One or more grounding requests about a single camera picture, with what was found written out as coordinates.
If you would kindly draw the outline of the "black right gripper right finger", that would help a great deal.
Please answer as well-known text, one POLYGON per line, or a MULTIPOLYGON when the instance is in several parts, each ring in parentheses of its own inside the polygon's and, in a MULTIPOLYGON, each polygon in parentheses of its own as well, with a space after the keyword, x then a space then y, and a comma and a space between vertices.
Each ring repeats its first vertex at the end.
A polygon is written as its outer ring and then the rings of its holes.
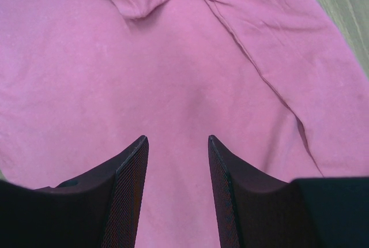
POLYGON ((368 246, 368 178, 286 183, 215 136, 208 157, 221 247, 368 246))

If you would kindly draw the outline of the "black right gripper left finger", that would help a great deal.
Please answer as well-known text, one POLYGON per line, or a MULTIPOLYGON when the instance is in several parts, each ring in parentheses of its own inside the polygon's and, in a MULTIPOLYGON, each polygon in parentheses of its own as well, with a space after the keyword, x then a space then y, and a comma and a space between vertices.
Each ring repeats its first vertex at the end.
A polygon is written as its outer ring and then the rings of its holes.
POLYGON ((134 247, 148 165, 141 136, 56 187, 1 182, 2 247, 134 247))

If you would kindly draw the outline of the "salmon pink t-shirt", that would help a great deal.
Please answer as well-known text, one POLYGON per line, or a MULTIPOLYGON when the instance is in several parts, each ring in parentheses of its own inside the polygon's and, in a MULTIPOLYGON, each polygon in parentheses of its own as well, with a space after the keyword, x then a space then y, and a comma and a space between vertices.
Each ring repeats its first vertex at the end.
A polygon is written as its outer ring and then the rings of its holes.
POLYGON ((368 79, 316 0, 1 0, 1 171, 56 186, 149 139, 137 247, 219 247, 207 142, 368 175, 368 79))

